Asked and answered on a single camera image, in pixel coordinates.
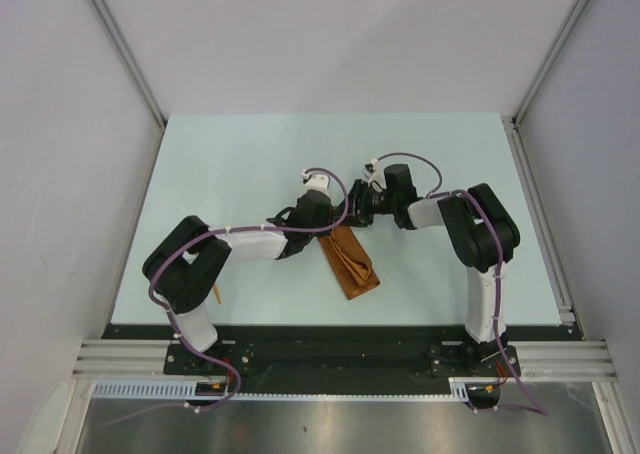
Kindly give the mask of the orange cloth napkin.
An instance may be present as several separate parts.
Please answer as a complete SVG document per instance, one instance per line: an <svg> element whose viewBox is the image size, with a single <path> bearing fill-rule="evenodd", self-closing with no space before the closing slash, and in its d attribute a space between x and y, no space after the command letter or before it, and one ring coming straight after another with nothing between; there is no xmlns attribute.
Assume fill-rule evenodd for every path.
<svg viewBox="0 0 640 454"><path fill-rule="evenodd" d="M380 285L371 258L349 226L340 225L318 241L347 300Z"/></svg>

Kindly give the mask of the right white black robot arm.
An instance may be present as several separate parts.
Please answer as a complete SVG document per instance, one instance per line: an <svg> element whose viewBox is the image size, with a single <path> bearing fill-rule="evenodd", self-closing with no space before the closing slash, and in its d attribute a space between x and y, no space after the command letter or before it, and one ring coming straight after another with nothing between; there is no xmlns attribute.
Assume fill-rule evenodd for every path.
<svg viewBox="0 0 640 454"><path fill-rule="evenodd" d="M498 359L490 342L506 331L503 275L521 242L516 223L486 183L422 197L408 165L392 164L384 169L383 177L383 182L374 176L354 182L338 207L347 212L343 223L364 228L375 216L390 215L400 229L446 229L454 253L467 268L465 330L474 342L461 350L461 362L473 375L486 374Z"/></svg>

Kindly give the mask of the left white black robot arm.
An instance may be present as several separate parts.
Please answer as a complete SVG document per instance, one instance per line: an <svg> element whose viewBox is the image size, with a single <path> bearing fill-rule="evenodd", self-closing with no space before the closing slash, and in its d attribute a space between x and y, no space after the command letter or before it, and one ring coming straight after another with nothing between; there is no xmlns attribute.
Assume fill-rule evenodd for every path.
<svg viewBox="0 0 640 454"><path fill-rule="evenodd" d="M317 189L307 190L295 205L259 226L212 230L195 215L185 217L148 256L142 273L152 301L190 344L187 363L202 374L220 364L218 334L206 299L227 262L291 257L313 238L329 234L339 219L328 194Z"/></svg>

